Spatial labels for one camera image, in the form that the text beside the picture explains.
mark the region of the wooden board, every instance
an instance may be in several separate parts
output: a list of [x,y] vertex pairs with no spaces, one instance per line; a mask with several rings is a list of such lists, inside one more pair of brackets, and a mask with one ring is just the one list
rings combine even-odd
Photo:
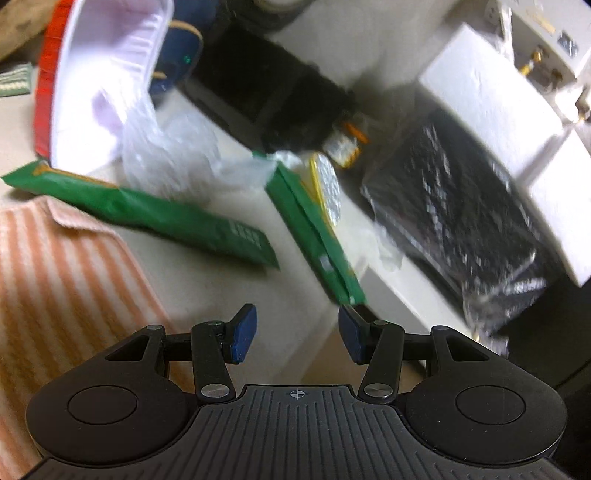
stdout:
[[55,4],[56,0],[9,0],[0,10],[0,61],[45,29]]

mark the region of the dark package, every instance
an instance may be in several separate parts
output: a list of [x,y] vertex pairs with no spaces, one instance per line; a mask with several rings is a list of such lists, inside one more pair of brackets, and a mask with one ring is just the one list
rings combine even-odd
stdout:
[[562,272],[550,243],[492,157],[437,110],[363,181],[376,221],[425,260],[488,337],[532,305]]
[[265,153],[319,150],[355,109],[352,93],[239,23],[207,45],[180,87],[240,143]]

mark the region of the crosshair logo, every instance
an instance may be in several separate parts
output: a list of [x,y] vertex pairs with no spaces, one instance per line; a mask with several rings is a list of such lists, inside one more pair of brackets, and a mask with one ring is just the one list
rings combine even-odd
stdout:
[[290,397],[295,398],[296,400],[299,400],[301,398],[304,398],[305,395],[308,395],[307,393],[302,392],[302,390],[294,390],[293,392],[288,393],[288,395]]

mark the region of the circular pad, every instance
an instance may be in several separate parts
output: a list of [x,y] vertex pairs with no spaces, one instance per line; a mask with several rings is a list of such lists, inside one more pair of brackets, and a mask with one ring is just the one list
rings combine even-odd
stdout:
[[465,389],[456,397],[456,406],[470,420],[485,425],[512,422],[525,411],[525,403],[517,393],[492,385]]
[[74,395],[68,411],[76,420],[89,425],[108,425],[126,419],[137,407],[137,397],[126,388],[99,385]]

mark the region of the clutter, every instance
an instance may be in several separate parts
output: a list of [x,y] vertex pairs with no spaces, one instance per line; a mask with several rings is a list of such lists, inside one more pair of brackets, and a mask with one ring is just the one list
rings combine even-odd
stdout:
[[56,0],[0,2],[0,61],[45,29],[55,3]]
[[558,141],[539,168],[519,180],[519,188],[579,286],[591,278],[591,157],[576,132]]
[[[40,460],[25,409],[44,384],[144,325],[175,329],[109,226],[45,196],[0,222],[0,477],[17,480]],[[190,367],[171,373],[190,391]]]
[[123,167],[132,188],[205,205],[216,192],[263,189],[273,175],[275,165],[264,158],[223,160],[211,120],[195,107],[160,127],[148,92],[125,82],[114,88],[106,98],[124,125]]
[[12,66],[0,73],[0,98],[31,93],[31,63]]
[[35,149],[86,175],[121,153],[121,125],[101,93],[130,78],[148,90],[173,0],[60,0],[46,31],[35,99]]
[[442,110],[398,148],[383,148],[363,193],[397,245],[462,299],[468,325],[484,341],[561,273],[511,179]]
[[54,170],[44,161],[29,163],[2,179],[14,188],[52,195],[106,222],[149,229],[191,247],[278,268],[263,232],[197,206]]
[[418,84],[513,179],[562,130],[558,116],[529,81],[467,25]]
[[363,303],[365,295],[339,241],[299,176],[279,164],[267,194],[328,295],[341,305]]

